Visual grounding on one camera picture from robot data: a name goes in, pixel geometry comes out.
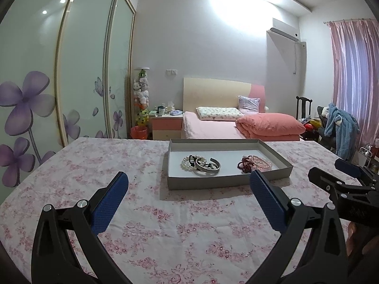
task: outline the metal bangle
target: metal bangle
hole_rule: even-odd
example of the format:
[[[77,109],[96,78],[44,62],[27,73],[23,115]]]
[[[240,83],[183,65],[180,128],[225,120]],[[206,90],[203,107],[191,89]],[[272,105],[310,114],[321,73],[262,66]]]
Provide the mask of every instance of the metal bangle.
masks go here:
[[[206,172],[206,173],[216,173],[216,172],[219,172],[219,170],[221,168],[221,164],[216,159],[213,159],[213,158],[211,158],[210,161],[213,162],[213,163],[207,163],[205,165],[201,165],[201,164],[199,164],[198,159],[196,159],[195,160],[196,168],[199,171]]]

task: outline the cup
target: cup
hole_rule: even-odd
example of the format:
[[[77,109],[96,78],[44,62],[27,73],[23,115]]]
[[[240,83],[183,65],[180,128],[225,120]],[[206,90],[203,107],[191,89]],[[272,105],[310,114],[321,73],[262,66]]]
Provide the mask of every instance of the cup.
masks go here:
[[[166,108],[159,108],[158,116],[163,116],[166,112]]]

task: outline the pillow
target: pillow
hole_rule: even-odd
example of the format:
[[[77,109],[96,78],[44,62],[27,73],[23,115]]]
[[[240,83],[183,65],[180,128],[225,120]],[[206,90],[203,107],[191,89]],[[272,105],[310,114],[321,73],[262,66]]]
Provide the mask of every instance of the pillow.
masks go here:
[[[256,135],[299,135],[306,131],[296,118],[281,113],[248,115],[239,118],[236,122],[249,125],[249,129]]]
[[[260,98],[238,96],[238,109],[245,115],[259,113]]]
[[[236,108],[198,107],[196,110],[202,121],[235,121],[243,116]]]

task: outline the air conditioner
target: air conditioner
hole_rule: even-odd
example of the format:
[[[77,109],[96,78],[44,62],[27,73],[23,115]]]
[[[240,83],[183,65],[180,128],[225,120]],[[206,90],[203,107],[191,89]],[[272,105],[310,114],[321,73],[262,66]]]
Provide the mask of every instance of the air conditioner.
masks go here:
[[[298,42],[299,41],[299,33],[297,32],[297,30],[284,23],[284,22],[281,22],[280,20],[278,19],[275,19],[273,18],[272,19],[272,28],[268,31],[268,32],[274,32],[274,33],[277,33],[277,34],[280,34],[288,39],[291,39],[295,42]]]

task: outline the sliding wardrobe door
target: sliding wardrobe door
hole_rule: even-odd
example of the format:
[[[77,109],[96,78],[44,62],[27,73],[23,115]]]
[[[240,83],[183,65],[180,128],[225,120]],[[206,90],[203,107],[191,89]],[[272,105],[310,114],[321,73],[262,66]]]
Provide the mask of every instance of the sliding wardrobe door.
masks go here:
[[[113,0],[71,0],[57,59],[60,128],[68,143],[108,137],[104,89],[105,40]]]
[[[113,137],[127,138],[130,116],[126,116],[126,112],[130,112],[130,92],[126,87],[130,86],[129,54],[134,14],[126,0],[116,1],[113,14],[107,56],[109,132]]]
[[[58,152],[54,61],[68,0],[15,0],[0,23],[0,204]]]

